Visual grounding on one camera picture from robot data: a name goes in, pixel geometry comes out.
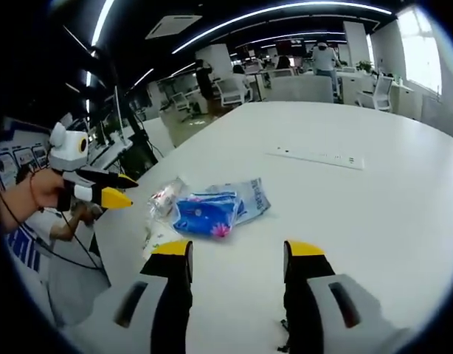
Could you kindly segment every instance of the ceiling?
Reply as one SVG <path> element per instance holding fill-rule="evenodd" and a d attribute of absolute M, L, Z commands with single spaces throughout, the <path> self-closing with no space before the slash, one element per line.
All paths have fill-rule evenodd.
<path fill-rule="evenodd" d="M 85 105 L 79 94 L 70 86 L 86 95 L 101 97 L 108 92 L 96 81 L 96 91 L 84 89 L 86 70 L 98 72 L 105 84 L 110 68 L 100 68 L 98 61 L 63 28 L 65 26 L 85 47 L 91 46 L 92 36 L 105 0 L 55 0 L 49 8 L 49 16 L 38 18 L 37 25 L 21 38 L 20 50 L 13 53 L 14 86 L 11 88 L 8 114 L 20 119 L 51 126 L 67 111 L 82 114 Z M 367 33 L 395 19 L 395 13 L 413 1 L 356 0 L 360 4 L 389 10 L 392 15 L 346 6 L 299 6 L 269 11 L 236 21 L 211 32 L 172 54 L 191 38 L 204 31 L 254 11 L 288 4 L 287 1 L 243 0 L 242 4 L 230 1 L 153 1 L 113 0 L 103 22 L 97 47 L 110 54 L 120 85 L 129 89 L 149 69 L 153 71 L 139 84 L 159 80 L 192 63 L 196 50 L 209 44 L 225 43 L 230 52 L 237 46 L 262 38 L 298 32 L 343 32 L 342 22 L 362 22 Z M 177 35 L 146 40 L 146 35 L 166 15 L 200 15 L 200 20 Z M 318 39 L 315 36 L 306 39 Z M 345 39 L 340 35 L 325 39 Z M 262 41 L 252 47 L 265 46 L 273 41 Z"/>

